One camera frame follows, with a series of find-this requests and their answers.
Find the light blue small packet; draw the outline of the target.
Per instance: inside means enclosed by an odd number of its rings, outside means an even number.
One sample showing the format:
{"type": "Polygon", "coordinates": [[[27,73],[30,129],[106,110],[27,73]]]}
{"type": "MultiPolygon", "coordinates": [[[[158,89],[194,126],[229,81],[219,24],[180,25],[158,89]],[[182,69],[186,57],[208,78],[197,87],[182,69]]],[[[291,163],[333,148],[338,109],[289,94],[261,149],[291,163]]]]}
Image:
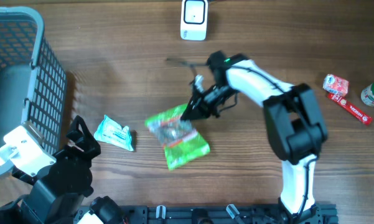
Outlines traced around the light blue small packet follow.
{"type": "Polygon", "coordinates": [[[107,115],[104,116],[93,137],[97,141],[112,144],[127,151],[134,151],[129,127],[121,126],[107,115]]]}

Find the green clear snack bag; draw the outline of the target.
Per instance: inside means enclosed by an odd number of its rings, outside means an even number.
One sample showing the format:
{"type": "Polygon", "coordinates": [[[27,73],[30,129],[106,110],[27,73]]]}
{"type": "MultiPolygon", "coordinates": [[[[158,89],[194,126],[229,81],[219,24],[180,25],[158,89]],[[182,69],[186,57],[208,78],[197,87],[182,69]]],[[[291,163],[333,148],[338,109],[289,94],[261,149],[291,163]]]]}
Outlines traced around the green clear snack bag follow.
{"type": "Polygon", "coordinates": [[[190,121],[180,118],[187,104],[173,107],[145,120],[164,150],[169,170],[175,170],[210,153],[210,146],[190,121]]]}

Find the small red sauce sachet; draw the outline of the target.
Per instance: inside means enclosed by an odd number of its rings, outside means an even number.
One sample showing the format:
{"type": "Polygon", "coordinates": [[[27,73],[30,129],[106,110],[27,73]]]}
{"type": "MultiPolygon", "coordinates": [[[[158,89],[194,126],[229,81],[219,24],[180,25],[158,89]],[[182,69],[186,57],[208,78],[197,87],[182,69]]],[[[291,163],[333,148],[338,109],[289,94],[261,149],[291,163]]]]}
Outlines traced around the small red sauce sachet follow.
{"type": "Polygon", "coordinates": [[[349,81],[333,74],[327,74],[322,87],[329,93],[346,96],[348,94],[349,81]]]}

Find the red Nescafe coffee stick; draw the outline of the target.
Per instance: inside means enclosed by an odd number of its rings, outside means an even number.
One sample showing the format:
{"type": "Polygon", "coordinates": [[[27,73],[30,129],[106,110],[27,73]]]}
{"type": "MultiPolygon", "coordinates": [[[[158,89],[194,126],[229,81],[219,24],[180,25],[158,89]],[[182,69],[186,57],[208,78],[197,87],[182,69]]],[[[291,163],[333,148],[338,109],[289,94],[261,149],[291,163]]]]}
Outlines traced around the red Nescafe coffee stick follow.
{"type": "Polygon", "coordinates": [[[345,111],[350,113],[352,116],[357,118],[361,123],[367,126],[369,126],[372,123],[373,118],[371,116],[364,113],[362,110],[360,110],[354,104],[346,100],[344,97],[336,95],[334,93],[328,93],[327,97],[328,99],[337,103],[340,107],[342,107],[345,111]]]}

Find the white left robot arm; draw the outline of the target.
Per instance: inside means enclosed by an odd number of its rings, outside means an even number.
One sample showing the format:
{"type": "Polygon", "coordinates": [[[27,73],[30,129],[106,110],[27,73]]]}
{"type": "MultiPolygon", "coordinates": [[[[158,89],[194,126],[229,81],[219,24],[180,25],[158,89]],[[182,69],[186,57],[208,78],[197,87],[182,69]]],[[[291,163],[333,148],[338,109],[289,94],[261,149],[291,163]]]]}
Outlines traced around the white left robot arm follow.
{"type": "Polygon", "coordinates": [[[76,116],[65,145],[54,154],[56,162],[27,175],[17,167],[12,176],[31,185],[29,194],[21,195],[0,207],[0,223],[72,223],[84,198],[93,193],[91,162],[101,147],[82,117],[76,116]]]}

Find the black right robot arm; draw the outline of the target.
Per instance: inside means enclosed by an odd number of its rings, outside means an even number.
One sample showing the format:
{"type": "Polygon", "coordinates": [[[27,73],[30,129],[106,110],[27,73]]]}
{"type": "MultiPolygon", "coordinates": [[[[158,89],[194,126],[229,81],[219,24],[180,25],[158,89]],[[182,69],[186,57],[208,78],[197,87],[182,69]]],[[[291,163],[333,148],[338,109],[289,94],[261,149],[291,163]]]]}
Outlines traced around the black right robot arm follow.
{"type": "Polygon", "coordinates": [[[217,118],[220,104],[238,93],[246,95],[262,108],[269,145],[281,160],[281,221],[304,223],[314,217],[314,169],[328,130],[313,89],[273,77],[245,54],[227,57],[217,51],[209,56],[206,66],[215,83],[204,90],[196,78],[191,82],[192,97],[181,120],[217,118]]]}

